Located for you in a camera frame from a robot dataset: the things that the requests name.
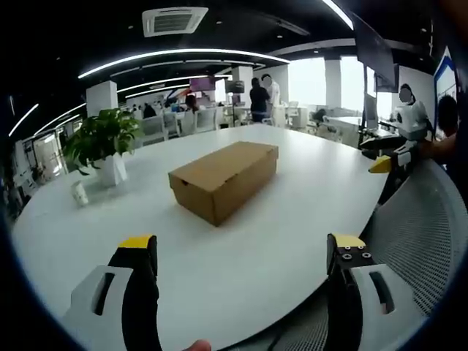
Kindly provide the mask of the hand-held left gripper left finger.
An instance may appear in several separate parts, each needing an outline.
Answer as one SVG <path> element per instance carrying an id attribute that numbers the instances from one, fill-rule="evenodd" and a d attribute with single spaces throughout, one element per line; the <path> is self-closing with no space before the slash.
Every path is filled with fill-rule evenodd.
<path id="1" fill-rule="evenodd" d="M 161 350 L 157 239 L 128 238 L 77 285 L 62 321 L 85 350 Z"/>

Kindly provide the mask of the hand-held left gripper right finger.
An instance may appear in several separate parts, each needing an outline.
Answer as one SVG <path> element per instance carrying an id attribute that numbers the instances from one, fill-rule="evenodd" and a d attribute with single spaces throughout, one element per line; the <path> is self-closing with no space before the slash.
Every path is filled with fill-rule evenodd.
<path id="1" fill-rule="evenodd" d="M 411 287 L 353 235 L 327 237 L 327 350 L 398 350 L 426 321 Z"/>

